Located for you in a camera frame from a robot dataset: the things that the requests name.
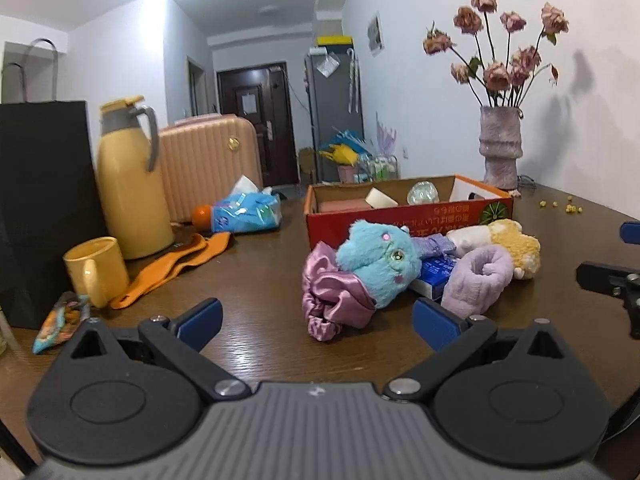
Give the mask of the blue handkerchief tissue pack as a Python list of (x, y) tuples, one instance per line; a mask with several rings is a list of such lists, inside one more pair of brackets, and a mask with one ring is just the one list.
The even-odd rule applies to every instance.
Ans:
[(410, 288), (422, 297), (439, 302), (456, 263), (457, 260), (449, 256), (424, 259), (420, 274)]

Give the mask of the purple fluffy headband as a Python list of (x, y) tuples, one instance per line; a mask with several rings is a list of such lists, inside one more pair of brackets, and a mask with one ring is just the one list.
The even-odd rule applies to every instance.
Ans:
[(454, 266), (440, 305), (459, 318), (483, 315), (511, 283), (513, 270), (506, 248), (487, 245), (473, 249)]

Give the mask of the blue plush toy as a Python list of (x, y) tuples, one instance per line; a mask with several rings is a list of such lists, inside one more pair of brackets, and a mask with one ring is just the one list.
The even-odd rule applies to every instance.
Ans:
[(336, 252), (337, 266), (355, 274), (377, 309), (387, 307), (421, 271), (422, 260), (405, 226), (357, 220)]

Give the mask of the yellow white plush toy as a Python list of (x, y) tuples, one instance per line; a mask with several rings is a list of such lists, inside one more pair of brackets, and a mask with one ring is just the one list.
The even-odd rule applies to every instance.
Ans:
[(447, 232), (446, 237), (456, 246), (454, 254), (458, 258), (488, 245), (506, 248), (512, 258), (514, 278), (517, 280), (531, 280), (541, 266), (539, 240), (524, 234), (522, 226), (514, 220), (502, 219), (489, 224), (466, 226)]

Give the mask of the pink satin scrunchie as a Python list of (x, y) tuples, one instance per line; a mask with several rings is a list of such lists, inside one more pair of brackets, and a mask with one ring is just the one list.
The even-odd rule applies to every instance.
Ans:
[(307, 332), (328, 342), (344, 326), (366, 327), (375, 312), (374, 300), (356, 274), (342, 271), (336, 251), (319, 242), (308, 255), (302, 274), (302, 309)]

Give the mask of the lavender cloth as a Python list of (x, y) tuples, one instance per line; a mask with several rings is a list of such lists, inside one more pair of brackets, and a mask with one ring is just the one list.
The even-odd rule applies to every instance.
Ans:
[(421, 260), (452, 255), (457, 250), (456, 244), (440, 233), (413, 237), (411, 241)]

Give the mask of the yellow petals on table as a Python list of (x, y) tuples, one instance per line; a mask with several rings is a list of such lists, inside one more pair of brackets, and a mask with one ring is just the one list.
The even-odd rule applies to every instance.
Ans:
[(562, 208), (566, 214), (582, 214), (584, 212), (584, 208), (575, 202), (573, 195), (567, 195), (563, 203), (560, 203), (557, 200), (540, 200), (538, 202), (538, 207), (555, 209)]

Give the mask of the yellow mug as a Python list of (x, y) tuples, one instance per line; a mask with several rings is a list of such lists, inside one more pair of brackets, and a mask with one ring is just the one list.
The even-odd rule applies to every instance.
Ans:
[(87, 296), (97, 309), (106, 307), (129, 286), (125, 261), (115, 237), (87, 240), (70, 248), (63, 260), (74, 291)]

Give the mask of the red cardboard box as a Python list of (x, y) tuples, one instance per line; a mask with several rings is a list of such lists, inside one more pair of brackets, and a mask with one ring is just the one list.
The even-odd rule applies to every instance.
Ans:
[[(416, 182), (431, 181), (439, 192), (437, 204), (409, 205), (407, 194)], [(397, 207), (372, 209), (365, 201), (378, 188)], [(455, 174), (445, 177), (397, 179), (370, 183), (315, 184), (308, 188), (304, 214), (308, 242), (337, 248), (357, 220), (406, 226), (413, 236), (445, 234), (451, 230), (510, 219), (513, 197), (483, 182)]]

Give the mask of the yellow thermos jug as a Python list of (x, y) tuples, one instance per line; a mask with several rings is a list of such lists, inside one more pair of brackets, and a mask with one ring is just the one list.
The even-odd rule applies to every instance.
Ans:
[(154, 110), (132, 96), (101, 106), (96, 180), (108, 232), (126, 260), (146, 258), (175, 240), (160, 174)]

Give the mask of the pink ceramic vase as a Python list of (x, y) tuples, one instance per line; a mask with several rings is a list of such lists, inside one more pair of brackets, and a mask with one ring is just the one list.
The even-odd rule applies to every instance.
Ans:
[(485, 159), (484, 182), (506, 192), (518, 189), (523, 156), (520, 110), (510, 106), (480, 109), (480, 154)]

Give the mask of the metal trolley rack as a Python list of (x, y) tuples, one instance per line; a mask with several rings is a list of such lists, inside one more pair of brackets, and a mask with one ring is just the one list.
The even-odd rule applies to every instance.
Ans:
[(395, 155), (365, 155), (357, 162), (357, 176), (360, 183), (397, 180), (398, 160)]

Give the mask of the black paper bag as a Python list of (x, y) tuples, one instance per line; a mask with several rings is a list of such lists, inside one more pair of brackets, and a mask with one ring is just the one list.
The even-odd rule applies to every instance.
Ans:
[(1, 309), (35, 330), (73, 285), (70, 248), (106, 235), (82, 101), (1, 107)]

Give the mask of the dried pink rose bouquet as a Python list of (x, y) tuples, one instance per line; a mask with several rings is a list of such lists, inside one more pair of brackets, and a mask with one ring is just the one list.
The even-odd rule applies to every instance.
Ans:
[(448, 32), (433, 24), (422, 40), (428, 56), (452, 54), (450, 75), (456, 84), (469, 88), (480, 106), (520, 110), (534, 82), (544, 75), (549, 84), (559, 83), (560, 71), (542, 60), (541, 45), (555, 46), (570, 31), (564, 11), (546, 2), (534, 28), (532, 44), (518, 46), (516, 38), (528, 29), (528, 21), (516, 11), (499, 8), (499, 0), (468, 0), (452, 18), (459, 35), (473, 40), (474, 51), (465, 55)]

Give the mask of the dark brown door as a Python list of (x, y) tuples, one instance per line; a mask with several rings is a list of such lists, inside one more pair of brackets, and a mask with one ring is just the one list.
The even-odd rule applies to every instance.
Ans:
[(286, 63), (217, 73), (219, 107), (254, 126), (265, 186), (299, 184)]

